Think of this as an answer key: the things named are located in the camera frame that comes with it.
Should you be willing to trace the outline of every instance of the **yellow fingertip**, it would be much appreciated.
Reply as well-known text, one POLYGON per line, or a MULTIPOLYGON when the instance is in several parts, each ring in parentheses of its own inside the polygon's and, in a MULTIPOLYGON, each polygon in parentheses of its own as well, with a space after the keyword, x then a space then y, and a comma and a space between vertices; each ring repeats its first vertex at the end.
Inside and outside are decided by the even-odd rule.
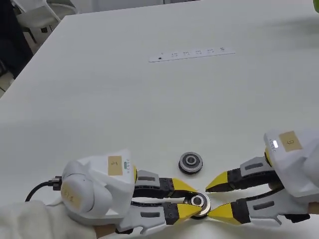
POLYGON ((219 184, 223 184, 223 183, 227 183, 228 182, 228 178, 227 178, 227 171, 222 172, 221 174, 219 174, 207 187, 206 190, 215 187, 219 184))
POLYGON ((194 206, 190 204, 177 204, 179 219, 176 221, 176 223, 181 223, 185 221, 186 219, 198 214, 201 211, 201 207, 194 206))
POLYGON ((197 193, 197 190, 193 189, 191 186, 188 184, 184 183, 183 181, 177 179, 177 178, 172 178, 173 180, 173 186, 175 191, 189 191, 189 192, 194 192, 197 193))
POLYGON ((241 225, 241 223, 234 218, 230 203, 221 205, 218 208, 213 209, 207 215, 210 218, 213 218, 225 223, 230 223, 233 225, 241 225))
POLYGON ((138 170, 136 169, 136 167, 133 167, 134 170, 134 181, 136 182, 136 180, 138 179, 138 170))
POLYGON ((270 159, 270 157, 269 157, 268 148, 265 149, 265 155, 266 155, 266 157, 267 157, 267 159, 268 159, 268 162, 269 162, 270 166, 273 166, 273 163, 271 162, 271 159, 270 159))

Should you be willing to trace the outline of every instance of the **label sticker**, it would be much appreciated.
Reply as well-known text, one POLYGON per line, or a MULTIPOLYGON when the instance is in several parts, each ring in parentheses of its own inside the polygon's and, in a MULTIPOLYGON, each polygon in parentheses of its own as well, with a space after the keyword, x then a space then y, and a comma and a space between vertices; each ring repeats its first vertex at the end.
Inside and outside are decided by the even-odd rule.
POLYGON ((303 148, 294 131, 282 133, 279 135, 279 138, 286 152, 303 148))
POLYGON ((123 175, 122 157, 121 156, 109 156, 108 173, 109 173, 109 176, 123 175))
POLYGON ((68 201, 76 209, 80 209, 81 198, 71 189, 67 183, 63 183, 61 187, 61 196, 68 201))

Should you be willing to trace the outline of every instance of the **power strip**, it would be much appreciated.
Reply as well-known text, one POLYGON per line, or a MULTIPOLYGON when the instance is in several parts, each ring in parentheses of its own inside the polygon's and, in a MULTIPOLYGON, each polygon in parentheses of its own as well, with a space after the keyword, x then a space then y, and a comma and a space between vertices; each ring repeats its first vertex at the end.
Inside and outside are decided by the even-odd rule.
POLYGON ((235 51, 226 47, 194 49, 191 51, 161 53, 157 56, 150 57, 149 62, 172 61, 172 60, 180 60, 180 59, 188 59, 188 58, 219 56, 219 55, 229 55, 229 54, 235 54, 235 51))

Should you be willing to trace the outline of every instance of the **white table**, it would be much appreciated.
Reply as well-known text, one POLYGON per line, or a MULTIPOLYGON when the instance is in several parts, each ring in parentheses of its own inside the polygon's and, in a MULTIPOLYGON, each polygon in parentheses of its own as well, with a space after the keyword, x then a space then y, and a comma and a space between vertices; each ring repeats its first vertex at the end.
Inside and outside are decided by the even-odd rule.
MULTIPOLYGON (((139 169, 204 189, 262 155, 265 131, 318 127, 318 61, 312 1, 205 0, 68 16, 0 100, 0 204, 22 201, 68 160, 125 147, 139 169), (236 54, 148 62, 162 51, 218 46, 236 54), (204 160, 193 177, 177 166, 186 151, 204 160)), ((219 194, 215 203, 264 191, 219 194)), ((49 189, 34 196, 55 197, 49 189)), ((152 238, 316 239, 318 222, 189 221, 152 238)))

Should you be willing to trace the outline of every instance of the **floor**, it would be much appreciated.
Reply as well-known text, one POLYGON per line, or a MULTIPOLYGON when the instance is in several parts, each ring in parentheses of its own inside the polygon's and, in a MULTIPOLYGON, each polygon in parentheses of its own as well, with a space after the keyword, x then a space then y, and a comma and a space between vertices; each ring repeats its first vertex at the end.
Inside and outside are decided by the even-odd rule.
MULTIPOLYGON (((37 44, 35 44, 30 37, 28 33, 24 33, 24 36, 29 43, 29 46, 32 50, 32 52, 35 54, 37 50, 40 48, 40 46, 45 42, 45 40, 49 37, 51 31, 48 29, 47 33, 42 33, 40 29, 32 29, 32 33, 34 35, 34 38, 37 41, 37 44)), ((0 87, 4 89, 5 91, 10 87, 10 81, 12 81, 12 75, 11 73, 6 73, 5 75, 0 77, 0 87)), ((0 89, 0 98, 5 94, 3 90, 0 89)))

